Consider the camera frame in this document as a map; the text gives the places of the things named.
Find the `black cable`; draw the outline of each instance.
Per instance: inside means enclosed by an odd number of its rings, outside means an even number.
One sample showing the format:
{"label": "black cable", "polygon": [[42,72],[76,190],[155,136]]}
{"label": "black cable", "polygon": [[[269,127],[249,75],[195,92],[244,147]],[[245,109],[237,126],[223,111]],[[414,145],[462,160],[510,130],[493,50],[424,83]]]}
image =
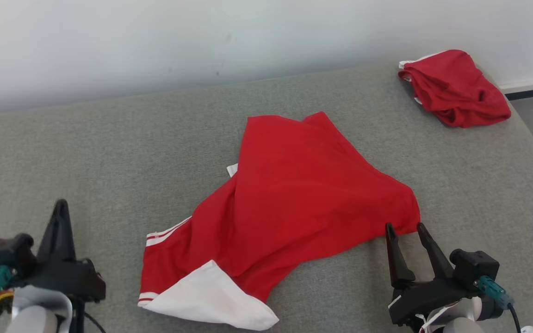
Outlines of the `black cable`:
{"label": "black cable", "polygon": [[514,310],[514,305],[509,303],[507,304],[507,308],[511,311],[511,315],[514,317],[515,329],[517,329],[517,333],[521,333],[522,328],[520,327],[520,320],[518,319],[518,314],[516,314]]}
{"label": "black cable", "polygon": [[104,331],[104,329],[102,328],[102,325],[98,324],[98,322],[92,316],[90,316],[88,312],[84,311],[83,315],[85,316],[85,318],[88,318],[89,321],[91,321],[94,325],[96,325],[100,332],[106,333],[106,331]]}

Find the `white clothing tag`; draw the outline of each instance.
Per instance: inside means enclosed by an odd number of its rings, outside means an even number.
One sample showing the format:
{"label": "white clothing tag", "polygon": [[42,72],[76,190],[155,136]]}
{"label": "white clothing tag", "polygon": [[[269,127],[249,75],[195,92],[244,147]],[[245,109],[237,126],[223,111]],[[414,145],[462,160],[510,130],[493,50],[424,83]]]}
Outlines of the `white clothing tag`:
{"label": "white clothing tag", "polygon": [[230,178],[233,177],[233,175],[235,175],[236,172],[237,172],[237,163],[234,164],[234,165],[230,165],[227,169],[228,169],[228,173],[230,175]]}

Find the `clothing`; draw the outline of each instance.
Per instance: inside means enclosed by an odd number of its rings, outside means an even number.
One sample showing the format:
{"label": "clothing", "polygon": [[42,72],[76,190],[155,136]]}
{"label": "clothing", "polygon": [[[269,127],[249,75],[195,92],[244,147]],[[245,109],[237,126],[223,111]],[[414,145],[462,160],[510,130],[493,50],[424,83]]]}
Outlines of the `clothing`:
{"label": "clothing", "polygon": [[164,232],[148,235],[138,305],[189,320],[262,330],[265,301],[298,264],[414,232],[412,190],[377,171],[324,112],[303,122],[248,119],[237,172]]}
{"label": "clothing", "polygon": [[235,173],[237,172],[237,163],[230,165],[227,169],[230,177],[233,177],[233,175],[235,175]]}
{"label": "clothing", "polygon": [[398,67],[403,68],[398,77],[412,84],[415,99],[448,126],[491,125],[511,117],[503,93],[464,51],[447,50]]}

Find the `white wall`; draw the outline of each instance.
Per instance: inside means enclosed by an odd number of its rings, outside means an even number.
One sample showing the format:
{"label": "white wall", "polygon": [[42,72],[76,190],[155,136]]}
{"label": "white wall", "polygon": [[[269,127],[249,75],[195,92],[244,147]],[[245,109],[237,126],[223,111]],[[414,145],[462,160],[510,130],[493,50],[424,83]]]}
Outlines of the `white wall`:
{"label": "white wall", "polygon": [[0,0],[0,110],[450,48],[503,88],[532,86],[533,1]]}

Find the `gray couch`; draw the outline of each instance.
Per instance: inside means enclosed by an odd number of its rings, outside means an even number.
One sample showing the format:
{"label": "gray couch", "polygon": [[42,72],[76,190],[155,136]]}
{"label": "gray couch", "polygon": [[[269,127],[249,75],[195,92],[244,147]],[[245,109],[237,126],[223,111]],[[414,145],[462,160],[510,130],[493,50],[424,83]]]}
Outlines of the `gray couch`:
{"label": "gray couch", "polygon": [[[106,331],[237,331],[137,307],[146,234],[182,221],[228,179],[247,116],[324,110],[372,165],[413,188],[445,253],[480,249],[501,263],[497,281],[516,298],[522,326],[533,325],[532,135],[514,110],[494,126],[448,128],[395,67],[0,114],[0,238],[40,240],[65,198],[78,257],[90,257],[108,286],[106,300],[87,307]],[[417,235],[401,241],[417,278],[432,278]],[[385,240],[372,240],[294,270],[268,299],[281,320],[271,331],[409,332],[390,322],[391,291]],[[481,325],[514,331],[508,312]]]}

